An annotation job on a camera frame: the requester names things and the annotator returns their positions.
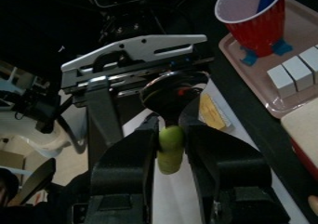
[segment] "white box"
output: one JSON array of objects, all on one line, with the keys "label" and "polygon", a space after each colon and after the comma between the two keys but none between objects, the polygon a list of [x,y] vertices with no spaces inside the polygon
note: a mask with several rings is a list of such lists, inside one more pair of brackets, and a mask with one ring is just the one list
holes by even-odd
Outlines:
[{"label": "white box", "polygon": [[267,71],[267,74],[269,75],[272,79],[276,92],[281,99],[295,94],[296,91],[295,91],[293,81],[281,65],[277,65],[273,68],[271,68]]},{"label": "white box", "polygon": [[299,54],[299,58],[305,62],[313,76],[313,83],[318,84],[318,49],[311,47]]},{"label": "white box", "polygon": [[292,57],[283,62],[283,67],[295,82],[295,89],[301,91],[312,86],[312,73],[297,57]]}]

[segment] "table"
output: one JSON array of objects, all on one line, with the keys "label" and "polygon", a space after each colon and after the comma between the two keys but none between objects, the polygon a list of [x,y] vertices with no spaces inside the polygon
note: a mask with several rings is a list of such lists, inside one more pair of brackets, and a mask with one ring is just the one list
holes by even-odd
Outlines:
[{"label": "table", "polygon": [[[240,138],[243,141],[249,143],[255,148],[256,145],[251,140],[237,117],[235,116],[221,94],[217,90],[213,82],[209,80],[203,93],[208,93],[212,100],[217,103],[220,110],[225,114],[232,127],[224,130],[229,135]],[[149,110],[141,111],[130,121],[122,125],[124,135],[129,135],[133,129],[140,125],[144,117],[150,113]],[[305,218],[295,205],[289,194],[287,193],[276,174],[272,172],[273,176],[273,191],[275,194],[288,212],[291,217],[289,224],[305,224]],[[153,202],[152,202],[152,223],[165,223],[165,224],[192,224],[201,223],[200,213],[199,213],[199,202],[196,189],[193,184],[193,179],[191,175],[189,165],[187,163],[187,158],[181,163],[181,168],[179,172],[172,175],[162,175],[154,166],[153,175]]]}]

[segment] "white surface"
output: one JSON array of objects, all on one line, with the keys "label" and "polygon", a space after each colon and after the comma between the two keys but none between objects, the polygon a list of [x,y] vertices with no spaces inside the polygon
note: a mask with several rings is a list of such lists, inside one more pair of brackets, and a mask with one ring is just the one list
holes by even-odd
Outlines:
[{"label": "white surface", "polygon": [[272,67],[267,71],[267,74],[272,79],[273,86],[281,99],[295,94],[296,91],[292,79],[281,65]]},{"label": "white surface", "polygon": [[[228,134],[240,138],[253,147],[256,147],[252,142],[239,120],[235,116],[223,96],[216,89],[212,81],[204,91],[209,94],[212,99],[217,102],[217,105],[227,115],[233,127],[228,129]],[[124,134],[128,135],[133,129],[140,125],[145,115],[149,114],[149,110],[144,110],[138,115],[130,119],[130,121],[124,125]],[[299,211],[289,194],[287,193],[283,185],[273,174],[273,191],[275,194],[285,208],[285,211],[291,217],[289,224],[307,224],[307,220],[301,212]],[[152,201],[152,224],[200,224],[200,211],[199,211],[199,201],[197,194],[193,185],[193,179],[191,174],[189,165],[187,163],[185,157],[181,163],[180,171],[169,176],[164,176],[157,171],[154,167],[153,175],[153,201]]]},{"label": "white surface", "polygon": [[283,62],[283,67],[291,75],[297,91],[312,86],[312,73],[297,57],[285,60]]},{"label": "white surface", "polygon": [[0,136],[20,136],[25,143],[44,156],[54,157],[69,144],[69,137],[61,126],[54,123],[52,133],[42,134],[34,129],[36,121],[28,117],[14,118],[14,112],[0,112]]},{"label": "white surface", "polygon": [[300,59],[305,62],[313,74],[313,83],[318,83],[318,49],[311,47],[299,54]]},{"label": "white surface", "polygon": [[299,148],[318,167],[318,99],[283,116],[280,122]]}]

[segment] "red plastic cup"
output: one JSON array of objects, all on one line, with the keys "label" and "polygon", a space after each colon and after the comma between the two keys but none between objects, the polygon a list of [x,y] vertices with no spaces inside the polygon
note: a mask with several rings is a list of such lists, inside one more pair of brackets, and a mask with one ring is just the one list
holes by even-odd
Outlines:
[{"label": "red plastic cup", "polygon": [[283,38],[284,0],[273,0],[259,12],[257,4],[259,0],[217,0],[215,16],[243,48],[264,57]]}]

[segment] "pink tray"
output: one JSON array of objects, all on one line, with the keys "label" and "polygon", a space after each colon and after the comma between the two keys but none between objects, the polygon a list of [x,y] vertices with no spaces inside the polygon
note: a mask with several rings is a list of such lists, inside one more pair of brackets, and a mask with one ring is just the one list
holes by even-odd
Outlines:
[{"label": "pink tray", "polygon": [[240,62],[245,53],[231,34],[227,34],[219,43],[220,51],[229,60],[240,78],[252,89],[271,115],[277,119],[318,97],[318,85],[313,85],[281,99],[267,74],[272,67],[318,45],[318,12],[293,0],[285,0],[284,40],[292,46],[292,51],[283,56],[272,54],[259,58],[253,66],[247,66]]}]

